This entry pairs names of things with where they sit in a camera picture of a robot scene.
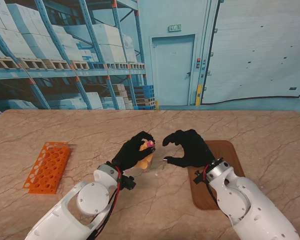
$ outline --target pink object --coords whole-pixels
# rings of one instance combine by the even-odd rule
[[[154,146],[155,146],[155,143],[154,143],[153,141],[150,140],[150,141],[147,141],[147,142],[146,142],[146,147],[147,147],[147,148],[152,148],[152,147],[154,147]]]

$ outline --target door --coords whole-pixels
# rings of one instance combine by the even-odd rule
[[[194,40],[195,35],[152,39],[159,105],[188,105]]]

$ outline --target brown cutting board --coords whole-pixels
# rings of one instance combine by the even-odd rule
[[[222,158],[234,169],[234,173],[239,177],[245,177],[244,171],[239,162],[236,150],[231,142],[227,140],[207,140],[205,141],[209,146],[211,152],[216,159]],[[188,174],[190,180],[191,195],[194,205],[200,210],[218,210],[218,206],[210,196],[206,184],[200,182],[195,184],[195,172],[199,170],[200,173],[204,167],[188,167]],[[216,191],[212,189],[213,195],[217,197]]]

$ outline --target black glove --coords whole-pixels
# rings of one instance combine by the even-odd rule
[[[189,166],[200,168],[210,164],[215,159],[203,138],[193,129],[188,131],[178,130],[170,134],[165,137],[162,145],[165,147],[169,143],[174,143],[176,146],[181,144],[184,157],[166,156],[163,161],[168,164],[183,168]]]
[[[145,131],[139,132],[123,144],[120,151],[115,155],[114,159],[112,159],[112,164],[118,166],[121,171],[124,171],[132,168],[138,161],[144,159],[156,150],[154,147],[148,147],[145,150],[139,151],[141,145],[145,143],[142,139],[155,142],[149,133]]]

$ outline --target warehouse backdrop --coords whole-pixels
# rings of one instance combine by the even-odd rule
[[[300,0],[0,0],[1,111],[261,98],[300,98]]]

